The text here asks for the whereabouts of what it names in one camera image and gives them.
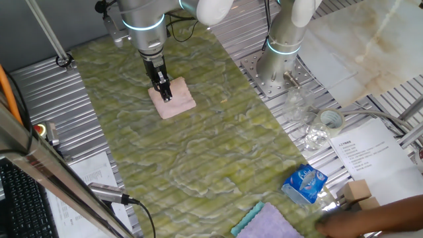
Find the person's right hand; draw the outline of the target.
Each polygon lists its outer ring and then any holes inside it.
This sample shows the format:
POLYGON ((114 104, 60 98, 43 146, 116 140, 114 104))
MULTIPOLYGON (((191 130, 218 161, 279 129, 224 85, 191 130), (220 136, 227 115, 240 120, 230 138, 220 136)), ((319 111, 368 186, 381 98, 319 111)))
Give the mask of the person's right hand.
POLYGON ((315 225, 316 230, 330 238, 356 238, 362 234, 358 215, 351 212, 338 212, 327 215, 315 225))

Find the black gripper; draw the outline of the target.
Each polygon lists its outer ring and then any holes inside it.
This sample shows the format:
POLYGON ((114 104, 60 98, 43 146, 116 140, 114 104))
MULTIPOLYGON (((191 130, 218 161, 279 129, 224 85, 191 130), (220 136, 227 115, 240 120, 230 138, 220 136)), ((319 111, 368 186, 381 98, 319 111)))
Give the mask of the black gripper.
POLYGON ((158 55, 157 57, 143 57, 146 72, 153 83, 153 88, 160 94, 164 101, 172 99, 170 89, 170 81, 167 77, 167 69, 165 65, 164 56, 158 55))

